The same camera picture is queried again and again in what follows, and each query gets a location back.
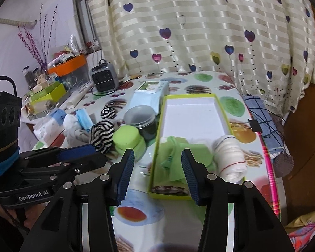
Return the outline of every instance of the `patterned tablecloth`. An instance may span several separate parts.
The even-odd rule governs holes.
[[[126,111],[126,104],[133,92],[143,81],[169,81],[170,94],[215,93],[223,104],[227,117],[248,163],[246,180],[252,181],[260,190],[274,212],[280,216],[276,183],[271,160],[264,147],[260,134],[250,129],[241,128],[251,118],[237,89],[230,78],[220,72],[176,72],[149,74],[132,80],[121,86],[120,90],[108,96],[95,96],[87,93],[80,103],[67,113],[75,114],[75,110],[86,108],[89,115],[101,120],[100,111],[106,105],[114,106],[118,113],[116,124],[121,124]],[[114,231],[119,251],[135,252],[196,252],[202,233],[205,207],[197,207],[193,201],[154,200],[148,196],[147,185],[150,177],[150,166],[154,154],[155,143],[152,143],[141,160],[135,163],[129,189],[125,200],[118,208],[111,208]],[[112,162],[121,156],[111,155]],[[111,164],[89,174],[82,175],[79,182],[92,180],[97,174],[107,172]],[[229,207],[229,235],[227,251],[233,251],[234,243],[234,211]]]

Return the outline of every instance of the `orange box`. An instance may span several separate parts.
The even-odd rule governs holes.
[[[79,67],[82,67],[85,65],[86,58],[85,55],[79,55],[65,63],[62,63],[60,65],[57,65],[51,69],[48,70],[48,73],[56,73],[58,76],[65,76],[75,70],[77,70]]]

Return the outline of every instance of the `decorative branch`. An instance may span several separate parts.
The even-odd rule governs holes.
[[[47,59],[48,59],[48,54],[49,54],[49,47],[50,47],[50,40],[51,40],[51,33],[53,29],[53,25],[55,22],[55,16],[57,13],[57,6],[55,7],[54,10],[54,15],[52,17],[52,22],[51,22],[51,28],[50,28],[50,33],[49,33],[49,38],[48,38],[48,48],[46,49],[46,37],[45,37],[45,28],[47,24],[47,17],[48,15],[44,15],[44,22],[43,22],[43,27],[42,27],[42,8],[43,4],[41,4],[41,7],[39,9],[39,36],[40,36],[40,43],[41,43],[41,53],[43,55],[43,58],[35,44],[35,40],[33,35],[24,27],[24,33],[19,27],[19,33],[18,36],[21,39],[21,41],[24,43],[24,46],[28,49],[29,53],[37,60],[37,63],[40,65],[41,69],[47,67]]]
[[[42,67],[44,62],[41,59],[41,56],[39,55],[39,51],[37,50],[37,47],[35,45],[33,36],[27,31],[26,38],[29,41],[29,43],[26,41],[21,29],[19,28],[18,36],[21,39],[21,41],[24,43],[24,46],[28,49],[29,53],[37,60],[37,63]]]
[[[39,38],[40,38],[40,41],[41,41],[41,51],[42,51],[42,54],[43,54],[43,58],[44,58],[44,60],[45,60],[45,59],[46,59],[46,51],[43,49],[43,46],[42,46],[42,32],[41,32],[41,25],[42,25],[42,22],[41,22],[42,7],[43,7],[43,4],[41,4],[41,7],[40,7],[40,9],[39,9]]]
[[[54,21],[55,21],[56,11],[57,11],[57,6],[55,7],[53,19],[52,19],[52,22],[51,22],[51,28],[50,28],[50,34],[49,34],[49,40],[48,40],[47,59],[48,59],[48,53],[49,53],[49,45],[50,45],[51,32],[52,32],[52,27],[53,27],[53,24],[54,24]]]
[[[44,23],[43,23],[43,48],[44,48],[44,60],[47,61],[47,57],[46,57],[46,40],[44,38],[44,29],[46,28],[46,21],[47,21],[47,14],[44,15]]]

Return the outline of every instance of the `blue checkered cloth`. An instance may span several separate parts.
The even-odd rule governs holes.
[[[285,150],[285,145],[281,139],[280,133],[276,129],[273,119],[260,97],[244,96],[243,100],[249,108],[253,118],[258,120],[261,126],[263,131],[261,135],[264,138],[265,145],[273,161],[275,157]]]

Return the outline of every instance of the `window frame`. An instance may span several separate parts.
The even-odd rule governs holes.
[[[99,38],[97,36],[97,32],[96,32],[96,28],[93,24],[92,21],[92,16],[91,16],[91,12],[90,12],[90,8],[88,6],[88,2],[87,0],[85,0],[85,5],[86,5],[86,9],[87,9],[87,13],[88,13],[88,18],[89,18],[89,23],[90,23],[90,28],[91,28],[91,32],[92,32],[92,36],[94,37],[94,39],[98,40],[99,43],[99,47],[95,48],[95,50],[91,47],[89,48],[86,43],[87,41],[85,40],[85,36],[84,36],[84,32],[83,32],[83,26],[85,26],[84,21],[82,21],[79,10],[78,10],[78,3],[82,1],[82,0],[72,0],[73,5],[74,5],[74,18],[75,18],[75,23],[76,23],[76,27],[77,27],[77,31],[78,31],[78,35],[80,38],[80,41],[82,43],[83,49],[85,51],[85,54],[91,54],[94,51],[99,51],[102,50]]]

